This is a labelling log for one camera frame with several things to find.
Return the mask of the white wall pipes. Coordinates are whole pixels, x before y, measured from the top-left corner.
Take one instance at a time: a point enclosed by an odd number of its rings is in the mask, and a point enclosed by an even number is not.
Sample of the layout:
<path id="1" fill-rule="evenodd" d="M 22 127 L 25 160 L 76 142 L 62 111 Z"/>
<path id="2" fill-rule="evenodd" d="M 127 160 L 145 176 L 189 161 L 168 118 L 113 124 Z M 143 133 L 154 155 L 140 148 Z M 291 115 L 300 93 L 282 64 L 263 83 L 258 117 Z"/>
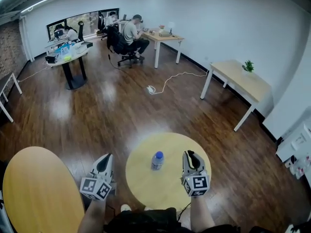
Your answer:
<path id="1" fill-rule="evenodd" d="M 35 58 L 32 54 L 32 49 L 30 46 L 29 34 L 28 34 L 28 30 L 27 30 L 26 16 L 20 16 L 19 22 L 20 22 L 21 38 L 22 38 L 22 42 L 23 42 L 23 47 L 24 47 L 24 50 L 26 51 L 26 57 L 28 60 L 33 62 L 35 60 Z"/>

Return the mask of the wide dark-framed window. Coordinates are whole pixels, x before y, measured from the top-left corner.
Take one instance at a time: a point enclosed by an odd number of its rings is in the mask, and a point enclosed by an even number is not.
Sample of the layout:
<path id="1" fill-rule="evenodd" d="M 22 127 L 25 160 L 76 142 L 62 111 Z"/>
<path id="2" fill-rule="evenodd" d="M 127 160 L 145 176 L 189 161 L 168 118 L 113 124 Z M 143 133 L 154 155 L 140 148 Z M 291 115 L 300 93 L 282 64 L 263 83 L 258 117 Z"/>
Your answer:
<path id="1" fill-rule="evenodd" d="M 100 14 L 103 16 L 104 20 L 109 16 L 110 12 L 115 12 L 117 16 L 119 16 L 120 9 L 119 8 L 113 8 L 113 9 L 105 9 L 105 10 L 99 10 L 94 12 L 88 12 L 72 17 L 68 17 L 65 19 L 61 19 L 59 21 L 50 23 L 46 26 L 49 40 L 54 39 L 54 31 L 57 25 L 62 26 L 70 26 L 73 29 L 75 29 L 77 32 L 79 32 L 80 26 L 78 23 L 80 21 L 83 22 L 83 37 L 89 37 L 93 35 L 103 35 L 103 30 L 99 29 L 99 16 Z"/>

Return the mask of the small white bin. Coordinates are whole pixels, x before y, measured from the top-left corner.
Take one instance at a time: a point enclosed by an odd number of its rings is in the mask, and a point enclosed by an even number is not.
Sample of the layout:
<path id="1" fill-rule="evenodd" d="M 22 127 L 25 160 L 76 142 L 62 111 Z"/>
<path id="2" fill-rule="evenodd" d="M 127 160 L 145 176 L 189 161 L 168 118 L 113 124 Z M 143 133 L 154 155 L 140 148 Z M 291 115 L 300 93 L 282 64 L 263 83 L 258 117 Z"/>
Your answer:
<path id="1" fill-rule="evenodd" d="M 296 158 L 294 155 L 292 155 L 285 163 L 286 168 L 290 168 L 294 163 L 296 162 Z"/>

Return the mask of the green potted plant white pot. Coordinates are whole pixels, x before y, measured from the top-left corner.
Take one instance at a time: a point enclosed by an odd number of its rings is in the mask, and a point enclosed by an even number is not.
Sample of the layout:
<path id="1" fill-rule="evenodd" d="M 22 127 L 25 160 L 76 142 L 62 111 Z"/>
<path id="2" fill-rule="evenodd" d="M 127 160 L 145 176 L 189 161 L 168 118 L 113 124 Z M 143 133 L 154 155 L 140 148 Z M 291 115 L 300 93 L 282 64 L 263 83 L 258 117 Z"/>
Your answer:
<path id="1" fill-rule="evenodd" d="M 244 62 L 244 64 L 242 65 L 242 68 L 247 71 L 247 72 L 253 72 L 254 67 L 253 67 L 253 62 L 251 62 L 250 60 L 247 60 Z"/>

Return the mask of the round light wooden table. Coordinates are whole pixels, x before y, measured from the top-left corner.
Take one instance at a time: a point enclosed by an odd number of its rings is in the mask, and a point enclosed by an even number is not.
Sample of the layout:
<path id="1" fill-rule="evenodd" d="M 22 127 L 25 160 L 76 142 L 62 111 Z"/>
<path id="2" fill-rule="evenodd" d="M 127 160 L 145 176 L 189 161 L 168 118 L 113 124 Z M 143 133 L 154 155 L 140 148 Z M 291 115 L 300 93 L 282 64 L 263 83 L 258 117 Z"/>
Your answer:
<path id="1" fill-rule="evenodd" d="M 208 155 L 191 138 L 178 133 L 155 133 L 145 138 L 133 150 L 126 163 L 126 181 L 135 198 L 152 209 L 174 207 L 182 210 L 190 203 L 181 183 L 182 155 L 192 150 L 199 154 L 211 173 Z M 151 170 L 153 155 L 161 151 L 164 163 L 160 170 Z"/>

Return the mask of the white water dispenser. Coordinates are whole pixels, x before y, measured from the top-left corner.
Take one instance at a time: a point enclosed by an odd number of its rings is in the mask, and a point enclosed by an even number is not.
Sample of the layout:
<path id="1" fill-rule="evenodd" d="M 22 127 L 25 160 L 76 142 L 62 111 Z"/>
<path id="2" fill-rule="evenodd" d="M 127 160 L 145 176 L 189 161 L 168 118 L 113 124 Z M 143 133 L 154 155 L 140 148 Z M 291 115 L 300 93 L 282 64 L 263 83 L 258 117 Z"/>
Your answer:
<path id="1" fill-rule="evenodd" d="M 302 122 L 277 148 L 282 162 L 294 156 L 301 159 L 311 154 L 311 120 Z"/>

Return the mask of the long wooden desk white legs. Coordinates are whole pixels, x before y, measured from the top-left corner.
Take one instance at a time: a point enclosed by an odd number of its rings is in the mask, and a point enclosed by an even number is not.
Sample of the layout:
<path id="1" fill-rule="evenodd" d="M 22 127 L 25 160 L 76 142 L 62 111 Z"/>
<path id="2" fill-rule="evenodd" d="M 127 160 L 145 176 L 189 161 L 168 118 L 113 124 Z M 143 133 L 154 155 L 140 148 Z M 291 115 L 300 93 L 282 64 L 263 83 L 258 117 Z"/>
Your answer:
<path id="1" fill-rule="evenodd" d="M 183 37 L 180 37 L 178 35 L 171 35 L 170 37 L 160 37 L 159 36 L 159 31 L 155 31 L 155 35 L 151 35 L 149 34 L 149 31 L 151 29 L 143 29 L 143 34 L 142 36 L 144 38 L 147 38 L 148 40 L 152 40 L 154 42 L 154 50 L 155 50 L 155 62 L 154 62 L 154 68 L 157 69 L 158 68 L 158 62 L 159 62 L 159 53 L 160 53 L 160 44 L 167 42 L 167 41 L 177 41 L 178 42 L 178 48 L 177 48 L 177 57 L 176 57 L 176 64 L 179 64 L 179 60 L 180 60 L 180 55 L 181 55 L 181 43 L 184 40 Z"/>

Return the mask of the black equipment box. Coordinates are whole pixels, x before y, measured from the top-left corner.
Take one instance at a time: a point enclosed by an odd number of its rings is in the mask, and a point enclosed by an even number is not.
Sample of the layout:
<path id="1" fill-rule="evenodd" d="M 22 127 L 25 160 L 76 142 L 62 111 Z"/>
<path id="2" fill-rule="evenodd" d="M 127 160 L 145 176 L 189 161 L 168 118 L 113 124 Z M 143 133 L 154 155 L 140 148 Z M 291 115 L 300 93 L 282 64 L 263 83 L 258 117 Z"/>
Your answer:
<path id="1" fill-rule="evenodd" d="M 45 60 L 48 64 L 55 64 L 57 62 L 57 56 L 59 55 L 59 53 L 57 52 L 50 52 L 49 54 L 47 54 L 47 56 L 45 57 Z"/>

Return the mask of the dark-top table white legs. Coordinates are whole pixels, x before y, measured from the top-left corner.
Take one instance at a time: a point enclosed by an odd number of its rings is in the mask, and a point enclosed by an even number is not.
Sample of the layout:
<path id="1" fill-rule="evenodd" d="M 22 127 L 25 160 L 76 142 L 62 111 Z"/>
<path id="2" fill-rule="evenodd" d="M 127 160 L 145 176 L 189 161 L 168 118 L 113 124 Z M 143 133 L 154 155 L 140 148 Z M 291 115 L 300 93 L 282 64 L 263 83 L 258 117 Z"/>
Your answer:
<path id="1" fill-rule="evenodd" d="M 7 96 L 5 95 L 4 90 L 5 90 L 6 86 L 8 85 L 8 83 L 9 83 L 11 80 L 14 82 L 14 84 L 15 84 L 15 86 L 16 86 L 18 92 L 19 92 L 20 94 L 22 94 L 22 90 L 21 90 L 21 88 L 20 88 L 20 86 L 19 86 L 19 82 L 18 82 L 18 80 L 16 79 L 14 73 L 11 72 L 11 73 L 7 74 L 6 76 L 4 76 L 4 77 L 0 80 L 0 109 L 4 112 L 4 114 L 7 116 L 7 118 L 9 119 L 9 121 L 10 121 L 11 123 L 13 123 L 13 122 L 14 122 L 13 118 L 10 116 L 10 114 L 8 113 L 8 111 L 5 109 L 3 103 L 1 102 L 1 96 L 4 97 L 4 100 L 5 100 L 6 102 L 8 102 L 8 98 L 7 98 Z"/>

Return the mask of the clear plastic water bottle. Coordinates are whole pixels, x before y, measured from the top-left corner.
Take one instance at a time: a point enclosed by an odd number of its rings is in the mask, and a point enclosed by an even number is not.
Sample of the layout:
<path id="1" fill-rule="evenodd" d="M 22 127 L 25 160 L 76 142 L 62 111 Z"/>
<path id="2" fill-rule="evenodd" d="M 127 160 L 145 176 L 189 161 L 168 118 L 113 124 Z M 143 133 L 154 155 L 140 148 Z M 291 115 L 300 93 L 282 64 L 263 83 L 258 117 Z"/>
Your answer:
<path id="1" fill-rule="evenodd" d="M 164 163 L 164 154 L 161 151 L 157 151 L 151 161 L 151 170 L 160 170 Z"/>

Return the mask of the person's black clothing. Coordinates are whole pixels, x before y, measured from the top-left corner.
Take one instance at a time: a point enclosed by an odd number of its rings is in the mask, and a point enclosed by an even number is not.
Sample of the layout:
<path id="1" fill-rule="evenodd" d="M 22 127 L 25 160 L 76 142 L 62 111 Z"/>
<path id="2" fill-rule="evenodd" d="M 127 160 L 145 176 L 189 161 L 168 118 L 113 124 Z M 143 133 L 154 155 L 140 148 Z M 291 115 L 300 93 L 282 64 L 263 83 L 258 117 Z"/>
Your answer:
<path id="1" fill-rule="evenodd" d="M 195 233 L 177 221 L 176 209 L 123 211 L 103 227 L 106 233 Z"/>

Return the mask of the black swivel office chair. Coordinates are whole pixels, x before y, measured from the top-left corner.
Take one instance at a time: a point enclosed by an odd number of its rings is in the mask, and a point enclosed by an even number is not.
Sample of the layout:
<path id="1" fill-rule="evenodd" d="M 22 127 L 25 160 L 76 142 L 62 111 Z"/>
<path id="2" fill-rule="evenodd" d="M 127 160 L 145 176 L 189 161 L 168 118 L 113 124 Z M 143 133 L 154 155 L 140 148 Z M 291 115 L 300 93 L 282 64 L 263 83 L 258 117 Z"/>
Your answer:
<path id="1" fill-rule="evenodd" d="M 117 30 L 115 26 L 107 27 L 107 48 L 111 53 L 121 55 L 121 60 L 117 62 L 117 69 L 121 66 L 124 61 L 129 61 L 129 67 L 132 67 L 132 63 L 140 62 L 143 63 L 143 59 L 136 57 L 134 47 L 130 47 L 122 34 Z"/>

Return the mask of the white and black chair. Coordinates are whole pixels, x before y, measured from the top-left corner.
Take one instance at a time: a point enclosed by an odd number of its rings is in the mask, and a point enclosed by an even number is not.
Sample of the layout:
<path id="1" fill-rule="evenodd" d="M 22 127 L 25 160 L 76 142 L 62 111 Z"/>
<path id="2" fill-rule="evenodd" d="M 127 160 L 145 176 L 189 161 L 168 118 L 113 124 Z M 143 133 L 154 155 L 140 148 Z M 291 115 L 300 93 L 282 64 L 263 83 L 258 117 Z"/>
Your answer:
<path id="1" fill-rule="evenodd" d="M 101 33 L 105 33 L 104 16 L 102 15 L 101 11 L 98 12 L 98 30 Z"/>

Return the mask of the person's left forearm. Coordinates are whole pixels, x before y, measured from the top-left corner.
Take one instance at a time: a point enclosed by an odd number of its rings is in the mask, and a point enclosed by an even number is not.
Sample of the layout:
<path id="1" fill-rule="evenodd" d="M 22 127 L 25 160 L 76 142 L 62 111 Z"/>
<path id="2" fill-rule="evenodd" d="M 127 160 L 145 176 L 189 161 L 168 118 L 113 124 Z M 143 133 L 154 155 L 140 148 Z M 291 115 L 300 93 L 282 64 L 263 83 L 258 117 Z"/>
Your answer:
<path id="1" fill-rule="evenodd" d="M 79 225 L 77 233 L 103 233 L 105 200 L 92 200 Z"/>

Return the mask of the person's right forearm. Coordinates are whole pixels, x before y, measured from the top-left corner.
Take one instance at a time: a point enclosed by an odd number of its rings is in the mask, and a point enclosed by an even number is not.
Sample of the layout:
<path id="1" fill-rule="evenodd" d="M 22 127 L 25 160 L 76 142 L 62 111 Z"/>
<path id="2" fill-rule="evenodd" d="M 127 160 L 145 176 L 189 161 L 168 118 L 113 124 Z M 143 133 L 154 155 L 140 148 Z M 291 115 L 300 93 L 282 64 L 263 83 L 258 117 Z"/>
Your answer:
<path id="1" fill-rule="evenodd" d="M 200 233 L 215 226 L 215 222 L 203 196 L 191 198 L 190 227 L 193 232 Z"/>

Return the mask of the clear water jug red label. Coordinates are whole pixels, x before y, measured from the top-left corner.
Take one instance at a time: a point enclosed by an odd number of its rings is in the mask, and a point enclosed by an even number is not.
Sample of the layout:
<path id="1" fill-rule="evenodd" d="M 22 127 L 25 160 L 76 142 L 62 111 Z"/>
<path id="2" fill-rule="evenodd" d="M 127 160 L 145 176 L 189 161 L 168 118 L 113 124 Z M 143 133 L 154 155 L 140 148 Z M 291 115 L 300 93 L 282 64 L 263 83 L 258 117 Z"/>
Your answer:
<path id="1" fill-rule="evenodd" d="M 310 163 L 300 163 L 295 167 L 295 177 L 299 180 L 310 169 Z"/>
<path id="2" fill-rule="evenodd" d="M 309 165 L 311 165 L 311 158 L 309 155 L 304 156 L 299 160 L 300 168 L 306 168 Z"/>

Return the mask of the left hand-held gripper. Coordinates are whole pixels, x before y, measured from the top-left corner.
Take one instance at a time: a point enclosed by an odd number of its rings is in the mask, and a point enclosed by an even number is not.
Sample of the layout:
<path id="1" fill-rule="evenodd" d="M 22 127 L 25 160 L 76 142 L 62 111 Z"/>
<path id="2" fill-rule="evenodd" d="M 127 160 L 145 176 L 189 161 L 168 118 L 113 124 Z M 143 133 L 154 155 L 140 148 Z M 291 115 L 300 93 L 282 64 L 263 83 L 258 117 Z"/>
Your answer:
<path id="1" fill-rule="evenodd" d="M 80 193 L 91 200 L 106 200 L 109 195 L 115 195 L 113 178 L 114 157 L 111 153 L 97 159 L 92 170 L 82 178 Z"/>

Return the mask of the round white table black pedestal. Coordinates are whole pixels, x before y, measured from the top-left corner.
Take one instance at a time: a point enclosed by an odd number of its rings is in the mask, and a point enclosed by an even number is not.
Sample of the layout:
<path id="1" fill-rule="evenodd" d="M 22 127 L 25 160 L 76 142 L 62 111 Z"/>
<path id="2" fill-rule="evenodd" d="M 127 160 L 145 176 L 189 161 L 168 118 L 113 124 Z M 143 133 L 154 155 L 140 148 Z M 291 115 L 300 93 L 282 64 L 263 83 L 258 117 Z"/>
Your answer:
<path id="1" fill-rule="evenodd" d="M 74 90 L 77 88 L 80 88 L 87 82 L 87 76 L 85 72 L 84 62 L 83 62 L 83 56 L 86 55 L 89 51 L 89 48 L 86 48 L 85 46 L 82 46 L 83 42 L 78 43 L 71 43 L 71 44 L 65 44 L 64 46 L 68 46 L 70 48 L 71 52 L 71 60 L 69 61 L 58 61 L 57 56 L 57 62 L 55 64 L 48 64 L 49 67 L 56 67 L 61 66 L 65 75 L 65 78 L 67 80 L 66 89 L 68 90 Z M 70 63 L 74 60 L 78 60 L 80 64 L 81 74 L 73 76 L 71 69 L 70 69 Z"/>

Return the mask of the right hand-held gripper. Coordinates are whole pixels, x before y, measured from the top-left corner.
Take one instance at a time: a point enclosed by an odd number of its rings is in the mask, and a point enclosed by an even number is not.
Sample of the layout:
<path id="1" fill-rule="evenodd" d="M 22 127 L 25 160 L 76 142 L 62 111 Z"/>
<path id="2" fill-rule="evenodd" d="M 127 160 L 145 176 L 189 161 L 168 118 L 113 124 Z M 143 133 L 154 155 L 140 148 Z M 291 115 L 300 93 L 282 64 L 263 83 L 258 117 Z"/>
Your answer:
<path id="1" fill-rule="evenodd" d="M 203 196 L 210 189 L 210 178 L 207 173 L 204 159 L 194 151 L 183 152 L 183 172 L 198 173 L 182 177 L 182 185 L 189 197 Z"/>

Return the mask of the large round wooden table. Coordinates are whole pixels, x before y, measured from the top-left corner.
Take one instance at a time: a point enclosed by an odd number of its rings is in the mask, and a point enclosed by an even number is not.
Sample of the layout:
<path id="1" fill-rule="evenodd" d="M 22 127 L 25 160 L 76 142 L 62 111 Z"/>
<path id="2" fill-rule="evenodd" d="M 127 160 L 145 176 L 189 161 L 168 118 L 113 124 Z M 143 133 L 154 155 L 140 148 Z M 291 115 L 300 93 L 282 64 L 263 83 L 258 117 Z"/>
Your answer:
<path id="1" fill-rule="evenodd" d="M 51 151 L 27 147 L 9 161 L 3 200 L 17 233 L 77 233 L 85 214 L 75 180 Z"/>

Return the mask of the square wooden table white legs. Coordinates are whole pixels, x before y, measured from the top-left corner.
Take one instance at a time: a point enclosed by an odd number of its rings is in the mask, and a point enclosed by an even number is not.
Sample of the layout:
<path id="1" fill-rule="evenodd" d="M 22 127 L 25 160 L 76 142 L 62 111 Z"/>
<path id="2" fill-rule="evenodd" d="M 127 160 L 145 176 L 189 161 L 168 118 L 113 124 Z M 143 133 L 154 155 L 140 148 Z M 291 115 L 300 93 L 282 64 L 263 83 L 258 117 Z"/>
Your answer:
<path id="1" fill-rule="evenodd" d="M 208 75 L 200 99 L 204 99 L 213 73 L 216 72 L 225 78 L 225 83 L 233 84 L 251 99 L 251 106 L 234 128 L 237 131 L 257 105 L 271 94 L 271 86 L 257 74 L 244 71 L 242 64 L 237 60 L 214 62 L 210 64 Z"/>

